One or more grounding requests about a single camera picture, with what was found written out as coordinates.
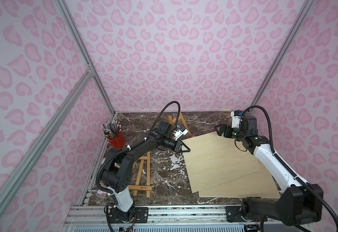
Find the light wooden board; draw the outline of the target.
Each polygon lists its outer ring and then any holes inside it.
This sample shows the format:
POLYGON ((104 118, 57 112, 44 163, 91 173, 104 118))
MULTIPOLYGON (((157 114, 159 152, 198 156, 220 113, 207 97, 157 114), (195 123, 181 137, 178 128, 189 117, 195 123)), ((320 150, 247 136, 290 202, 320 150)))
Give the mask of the light wooden board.
POLYGON ((183 157, 193 193, 260 170, 258 159, 237 149, 234 142, 216 132, 183 140, 190 148, 183 157))
POLYGON ((274 179, 260 162, 260 170, 246 176, 199 191, 199 197, 214 198, 280 198, 274 179))

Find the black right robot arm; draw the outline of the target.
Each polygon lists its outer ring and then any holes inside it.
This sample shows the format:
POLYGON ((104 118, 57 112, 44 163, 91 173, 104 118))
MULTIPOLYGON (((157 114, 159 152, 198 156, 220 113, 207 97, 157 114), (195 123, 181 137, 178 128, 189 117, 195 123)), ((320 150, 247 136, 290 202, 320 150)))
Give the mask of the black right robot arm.
POLYGON ((286 226, 300 226, 321 220, 323 203, 319 198, 323 197, 322 188, 309 184, 278 153, 272 151, 269 139, 258 134, 255 117, 233 116, 231 125, 220 124, 215 130, 219 136, 242 142, 245 150, 266 167, 283 192, 278 200, 260 197, 243 199, 238 212, 228 212, 229 222, 271 218, 286 226))

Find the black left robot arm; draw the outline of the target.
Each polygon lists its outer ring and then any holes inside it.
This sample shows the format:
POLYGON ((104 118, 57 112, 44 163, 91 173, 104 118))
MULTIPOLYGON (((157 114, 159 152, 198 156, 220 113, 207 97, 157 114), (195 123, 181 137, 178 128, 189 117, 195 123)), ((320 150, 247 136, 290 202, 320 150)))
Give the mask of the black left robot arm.
POLYGON ((129 193, 133 164, 146 153, 162 146, 175 153, 190 152, 191 149, 179 139, 175 139, 172 125, 162 121, 158 128, 146 137, 125 148, 115 149, 97 172, 95 184, 101 191, 109 193, 118 211, 128 213, 134 209, 134 201, 129 193))

